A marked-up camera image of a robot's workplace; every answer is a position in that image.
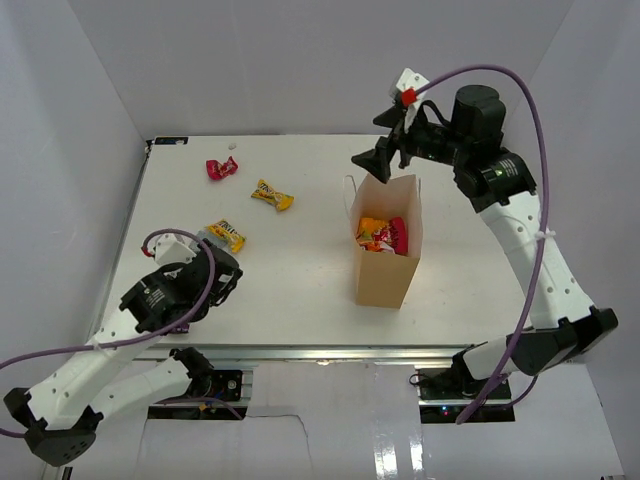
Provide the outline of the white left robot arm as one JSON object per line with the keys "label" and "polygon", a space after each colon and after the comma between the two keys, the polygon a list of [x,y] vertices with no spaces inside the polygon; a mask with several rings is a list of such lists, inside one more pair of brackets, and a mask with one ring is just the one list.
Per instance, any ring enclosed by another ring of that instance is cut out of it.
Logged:
{"label": "white left robot arm", "polygon": [[221,305],[243,275],[237,260],[215,246],[153,253],[157,270],[136,282],[103,326],[48,378],[14,388],[4,398],[32,454],[60,467],[84,454],[100,426],[128,410],[166,401],[223,403],[239,398],[231,382],[193,347],[175,348],[153,369],[119,380],[140,353],[173,330],[174,322],[202,320]]}

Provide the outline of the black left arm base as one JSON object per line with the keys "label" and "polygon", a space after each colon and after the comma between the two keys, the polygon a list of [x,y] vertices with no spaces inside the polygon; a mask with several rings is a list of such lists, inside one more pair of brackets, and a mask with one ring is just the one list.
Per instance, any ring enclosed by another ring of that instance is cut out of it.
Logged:
{"label": "black left arm base", "polygon": [[159,404],[199,403],[206,407],[226,406],[241,399],[243,379],[241,370],[213,370],[192,380],[185,393],[161,400]]}

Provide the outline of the orange Skittles snack bag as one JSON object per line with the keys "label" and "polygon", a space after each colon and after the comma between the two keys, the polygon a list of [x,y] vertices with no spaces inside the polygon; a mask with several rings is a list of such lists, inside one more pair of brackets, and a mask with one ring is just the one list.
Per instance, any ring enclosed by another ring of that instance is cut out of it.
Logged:
{"label": "orange Skittles snack bag", "polygon": [[368,252],[395,254],[393,242],[387,237],[358,237],[359,247]]}

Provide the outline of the orange yellow snack bag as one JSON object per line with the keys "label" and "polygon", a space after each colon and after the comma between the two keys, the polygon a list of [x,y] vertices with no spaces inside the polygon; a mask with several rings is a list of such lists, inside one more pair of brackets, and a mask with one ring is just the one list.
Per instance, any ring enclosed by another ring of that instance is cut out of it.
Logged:
{"label": "orange yellow snack bag", "polygon": [[362,217],[359,222],[356,240],[361,244],[383,242],[389,244],[389,223],[385,220]]}

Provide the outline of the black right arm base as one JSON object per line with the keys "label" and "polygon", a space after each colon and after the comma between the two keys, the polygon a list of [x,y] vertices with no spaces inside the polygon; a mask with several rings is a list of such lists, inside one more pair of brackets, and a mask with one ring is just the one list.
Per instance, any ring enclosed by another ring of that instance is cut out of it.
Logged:
{"label": "black right arm base", "polygon": [[419,399],[429,406],[469,405],[482,391],[486,380],[464,380],[451,368],[417,369],[408,379]]}

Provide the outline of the red Himalaya candy packet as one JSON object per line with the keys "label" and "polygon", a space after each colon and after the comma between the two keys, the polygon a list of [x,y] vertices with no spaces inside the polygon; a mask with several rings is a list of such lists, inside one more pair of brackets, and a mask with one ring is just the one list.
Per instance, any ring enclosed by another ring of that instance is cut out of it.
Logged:
{"label": "red Himalaya candy packet", "polygon": [[401,217],[390,219],[381,233],[381,241],[391,247],[395,254],[408,254],[408,233]]}

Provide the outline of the purple M&M's packet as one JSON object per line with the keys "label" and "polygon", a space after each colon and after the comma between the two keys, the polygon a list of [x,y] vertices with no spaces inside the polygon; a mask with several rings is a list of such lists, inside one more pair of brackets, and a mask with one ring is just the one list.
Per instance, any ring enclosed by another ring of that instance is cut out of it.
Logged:
{"label": "purple M&M's packet", "polygon": [[190,323],[189,322],[185,322],[185,323],[181,323],[179,325],[174,326],[172,329],[170,329],[168,331],[169,334],[174,335],[182,335],[182,334],[187,334],[190,330]]}

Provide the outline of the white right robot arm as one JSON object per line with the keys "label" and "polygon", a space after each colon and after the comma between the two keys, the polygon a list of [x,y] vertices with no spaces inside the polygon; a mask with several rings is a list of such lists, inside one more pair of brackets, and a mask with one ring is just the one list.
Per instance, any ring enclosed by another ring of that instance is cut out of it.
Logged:
{"label": "white right robot arm", "polygon": [[587,352],[618,325],[613,310],[596,307],[579,286],[544,224],[543,199],[528,166],[502,144],[505,116],[499,93],[488,86],[461,87],[449,119],[408,89],[373,120],[388,135],[352,158],[382,183],[391,179],[395,155],[402,168],[414,157],[451,166],[457,188],[497,239],[522,288],[529,326],[460,351],[440,374],[417,377],[421,387],[466,399],[514,372],[537,377]]}

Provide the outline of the brown paper bag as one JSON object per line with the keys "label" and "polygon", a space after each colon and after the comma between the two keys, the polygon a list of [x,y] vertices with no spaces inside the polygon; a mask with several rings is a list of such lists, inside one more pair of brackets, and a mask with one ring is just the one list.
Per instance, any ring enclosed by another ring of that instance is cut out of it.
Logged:
{"label": "brown paper bag", "polygon": [[[354,301],[360,306],[399,309],[421,259],[423,222],[421,181],[415,175],[396,177],[383,184],[368,174],[361,182],[343,178],[343,204],[354,254]],[[360,220],[404,221],[408,252],[374,253],[356,240]]]}

